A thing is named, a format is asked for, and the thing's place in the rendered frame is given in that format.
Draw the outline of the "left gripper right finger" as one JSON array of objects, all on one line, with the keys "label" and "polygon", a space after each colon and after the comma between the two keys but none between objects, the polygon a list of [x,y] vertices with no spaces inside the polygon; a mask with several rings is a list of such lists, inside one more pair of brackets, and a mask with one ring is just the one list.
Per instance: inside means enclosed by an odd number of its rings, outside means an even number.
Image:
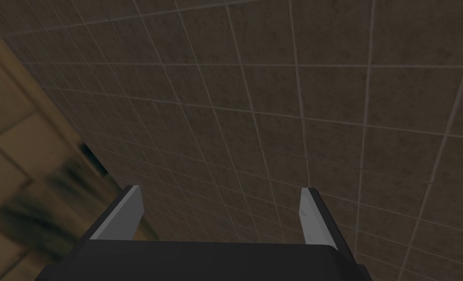
[{"label": "left gripper right finger", "polygon": [[329,245],[353,261],[351,249],[315,188],[302,188],[299,216],[305,243]]}]

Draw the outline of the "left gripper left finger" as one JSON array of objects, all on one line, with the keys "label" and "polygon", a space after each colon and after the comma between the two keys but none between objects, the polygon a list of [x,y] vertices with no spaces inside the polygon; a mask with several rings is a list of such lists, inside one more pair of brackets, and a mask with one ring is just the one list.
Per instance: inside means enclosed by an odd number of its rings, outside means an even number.
[{"label": "left gripper left finger", "polygon": [[139,185],[128,185],[86,231],[86,240],[132,240],[144,213]]}]

